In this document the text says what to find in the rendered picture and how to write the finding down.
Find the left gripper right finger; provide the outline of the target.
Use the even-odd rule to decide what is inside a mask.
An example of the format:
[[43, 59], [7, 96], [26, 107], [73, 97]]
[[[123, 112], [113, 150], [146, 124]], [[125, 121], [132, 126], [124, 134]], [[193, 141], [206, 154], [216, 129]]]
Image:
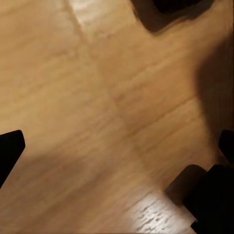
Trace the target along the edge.
[[234, 132], [222, 130], [218, 146], [234, 169]]

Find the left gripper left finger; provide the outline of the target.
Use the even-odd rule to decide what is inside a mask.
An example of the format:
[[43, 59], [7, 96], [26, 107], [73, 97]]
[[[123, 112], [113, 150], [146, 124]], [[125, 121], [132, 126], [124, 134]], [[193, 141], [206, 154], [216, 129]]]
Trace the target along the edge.
[[0, 189], [24, 149], [22, 130], [0, 135]]

